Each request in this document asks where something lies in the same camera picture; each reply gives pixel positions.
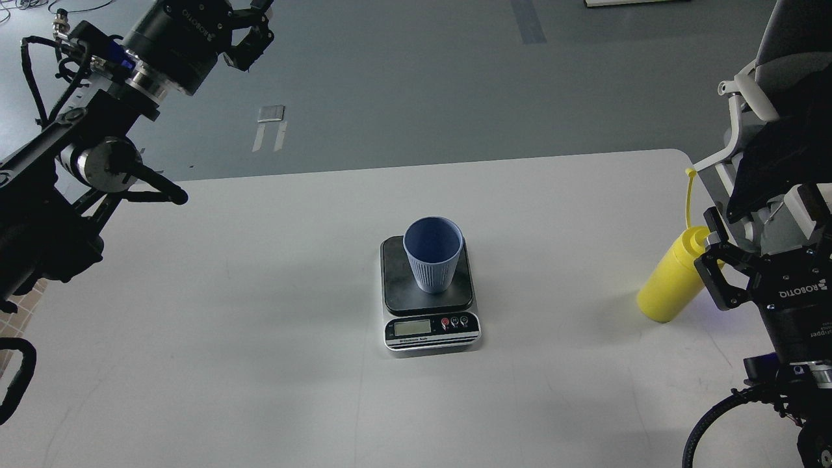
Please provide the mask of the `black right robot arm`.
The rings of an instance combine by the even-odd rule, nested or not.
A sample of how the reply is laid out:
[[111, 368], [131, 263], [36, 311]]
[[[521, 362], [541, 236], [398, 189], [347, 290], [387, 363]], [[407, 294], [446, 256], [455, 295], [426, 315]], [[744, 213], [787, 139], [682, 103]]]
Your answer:
[[715, 240], [695, 259], [696, 272], [719, 310], [757, 306], [773, 352], [745, 359], [745, 388], [732, 390], [702, 415], [684, 445], [681, 465], [694, 465], [699, 442], [722, 415], [761, 403], [799, 427], [803, 466], [829, 467], [830, 215], [821, 215], [807, 246], [775, 254], [731, 243], [717, 208], [704, 217]]

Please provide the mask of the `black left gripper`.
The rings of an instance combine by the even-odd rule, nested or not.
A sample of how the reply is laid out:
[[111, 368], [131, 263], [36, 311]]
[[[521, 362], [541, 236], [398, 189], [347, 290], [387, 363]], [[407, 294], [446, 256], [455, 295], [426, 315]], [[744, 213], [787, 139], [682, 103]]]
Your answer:
[[[232, 10], [229, 1], [157, 1], [137, 21], [123, 46], [192, 96], [223, 51], [228, 66], [250, 70], [273, 42], [268, 26], [273, 3], [250, 1], [249, 8]], [[231, 45], [231, 31], [242, 29], [248, 30], [247, 35]]]

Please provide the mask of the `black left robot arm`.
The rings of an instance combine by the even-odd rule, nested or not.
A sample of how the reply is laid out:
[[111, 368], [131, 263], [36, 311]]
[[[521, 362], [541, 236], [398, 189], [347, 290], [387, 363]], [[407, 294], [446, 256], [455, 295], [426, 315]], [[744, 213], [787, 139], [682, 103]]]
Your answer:
[[104, 257], [117, 209], [182, 205], [185, 181], [278, 172], [258, 151], [294, 1], [3, 1], [14, 108], [40, 103], [2, 145], [2, 317]]

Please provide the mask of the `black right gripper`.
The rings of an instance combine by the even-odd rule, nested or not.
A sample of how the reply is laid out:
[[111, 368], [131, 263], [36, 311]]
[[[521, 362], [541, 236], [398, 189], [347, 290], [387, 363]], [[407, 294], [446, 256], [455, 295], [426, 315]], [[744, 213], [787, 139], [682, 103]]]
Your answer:
[[[717, 207], [703, 216], [709, 234], [694, 266], [716, 307], [754, 302], [781, 363], [830, 361], [830, 258], [814, 251], [760, 257], [730, 241]], [[748, 285], [731, 285], [720, 265], [746, 276]]]

